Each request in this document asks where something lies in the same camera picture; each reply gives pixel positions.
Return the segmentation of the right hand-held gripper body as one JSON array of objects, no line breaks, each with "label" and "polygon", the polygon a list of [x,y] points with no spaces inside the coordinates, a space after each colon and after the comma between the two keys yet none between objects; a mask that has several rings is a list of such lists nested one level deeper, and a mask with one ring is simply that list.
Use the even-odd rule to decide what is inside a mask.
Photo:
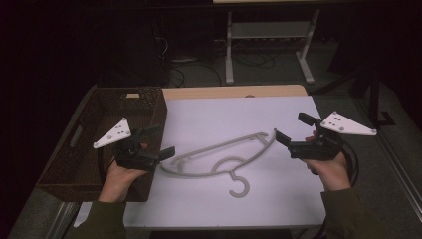
[{"label": "right hand-held gripper body", "polygon": [[345,145],[342,134],[376,136],[377,130],[349,119],[337,112],[332,112],[325,119],[320,119],[320,126],[315,126],[316,138],[311,141],[291,141],[288,151],[291,158],[333,160]]}]

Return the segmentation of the grey plastic clothes hanger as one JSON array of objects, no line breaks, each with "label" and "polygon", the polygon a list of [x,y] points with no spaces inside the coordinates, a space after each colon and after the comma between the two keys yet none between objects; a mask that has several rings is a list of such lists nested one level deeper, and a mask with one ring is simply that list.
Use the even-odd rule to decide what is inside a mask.
[{"label": "grey plastic clothes hanger", "polygon": [[[250,183],[245,177],[237,175],[236,171],[258,159],[271,147],[275,139],[275,132],[244,135],[177,155],[162,162],[160,168],[166,173],[185,178],[205,178],[227,174],[234,182],[243,184],[241,191],[231,189],[229,194],[234,198],[243,198],[250,191]],[[259,149],[247,156],[221,154],[223,150],[249,142],[257,142],[260,145]]]}]

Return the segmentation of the black metal stand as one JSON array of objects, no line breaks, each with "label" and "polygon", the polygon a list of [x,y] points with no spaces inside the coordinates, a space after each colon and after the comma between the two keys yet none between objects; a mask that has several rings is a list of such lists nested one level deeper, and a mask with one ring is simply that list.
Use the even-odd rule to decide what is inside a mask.
[{"label": "black metal stand", "polygon": [[326,86],[311,91],[310,95],[317,96],[326,94],[350,80],[355,80],[348,90],[348,93],[353,98],[361,99],[366,91],[369,91],[368,117],[371,123],[377,129],[380,129],[385,125],[395,125],[395,121],[388,112],[379,110],[380,80],[378,73],[373,67],[361,67],[351,71]]}]

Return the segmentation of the white metal table frame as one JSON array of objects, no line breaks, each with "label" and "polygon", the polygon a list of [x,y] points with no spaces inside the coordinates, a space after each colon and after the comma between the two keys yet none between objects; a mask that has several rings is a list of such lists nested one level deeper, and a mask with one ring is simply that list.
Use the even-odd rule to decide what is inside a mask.
[{"label": "white metal table frame", "polygon": [[307,63],[307,53],[317,26],[320,9],[313,11],[312,17],[307,21],[288,22],[234,22],[233,13],[227,14],[225,78],[228,85],[234,84],[234,71],[232,61],[232,41],[245,39],[304,39],[305,42],[296,57],[305,81],[313,84],[315,79]]}]

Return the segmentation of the white table mat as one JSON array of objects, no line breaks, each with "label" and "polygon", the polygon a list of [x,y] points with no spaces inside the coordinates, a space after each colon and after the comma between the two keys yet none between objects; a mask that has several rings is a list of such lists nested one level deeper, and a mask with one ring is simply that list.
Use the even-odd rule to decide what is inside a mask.
[{"label": "white table mat", "polygon": [[[317,115],[310,97],[170,100],[163,145],[177,154],[214,145],[244,135],[274,130],[302,140],[312,130],[298,120],[299,113]],[[242,143],[221,154],[247,156],[257,142]],[[128,227],[192,229],[218,227],[297,227],[322,223],[324,209],[319,179],[275,142],[258,159],[238,169],[250,183],[243,198],[231,189],[243,184],[229,175],[185,178],[157,169],[149,198],[126,207]]]}]

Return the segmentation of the person's left hand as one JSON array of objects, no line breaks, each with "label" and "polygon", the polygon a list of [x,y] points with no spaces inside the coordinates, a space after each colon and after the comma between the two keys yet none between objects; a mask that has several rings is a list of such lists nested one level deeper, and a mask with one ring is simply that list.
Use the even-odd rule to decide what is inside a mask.
[{"label": "person's left hand", "polygon": [[99,202],[121,203],[124,202],[131,185],[146,171],[127,169],[118,166],[115,161],[109,166],[103,189],[98,198]]}]

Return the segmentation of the brown wicker basket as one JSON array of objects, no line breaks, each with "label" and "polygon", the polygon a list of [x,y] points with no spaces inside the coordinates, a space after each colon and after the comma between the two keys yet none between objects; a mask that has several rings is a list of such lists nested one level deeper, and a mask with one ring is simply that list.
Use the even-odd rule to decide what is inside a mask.
[{"label": "brown wicker basket", "polygon": [[83,97],[36,186],[65,202],[94,201],[102,190],[94,143],[120,120],[131,129],[165,126],[160,88],[93,88]]}]

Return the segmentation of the person's right hand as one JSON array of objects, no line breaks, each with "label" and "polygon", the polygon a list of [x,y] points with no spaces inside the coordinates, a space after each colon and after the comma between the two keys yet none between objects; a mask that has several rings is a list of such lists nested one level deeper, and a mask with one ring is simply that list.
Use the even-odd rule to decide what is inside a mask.
[{"label": "person's right hand", "polygon": [[308,169],[314,170],[325,191],[339,191],[351,187],[345,156],[340,152],[333,160],[304,159]]}]

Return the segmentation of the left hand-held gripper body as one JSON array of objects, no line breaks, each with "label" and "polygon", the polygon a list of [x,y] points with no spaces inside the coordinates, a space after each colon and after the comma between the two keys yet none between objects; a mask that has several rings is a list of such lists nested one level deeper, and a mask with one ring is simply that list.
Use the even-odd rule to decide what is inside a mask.
[{"label": "left hand-held gripper body", "polygon": [[128,120],[122,118],[106,134],[93,143],[94,149],[113,144],[112,155],[118,166],[127,169],[153,171],[158,165],[157,153],[147,152],[142,148],[144,137],[140,137],[142,128],[130,128]]}]

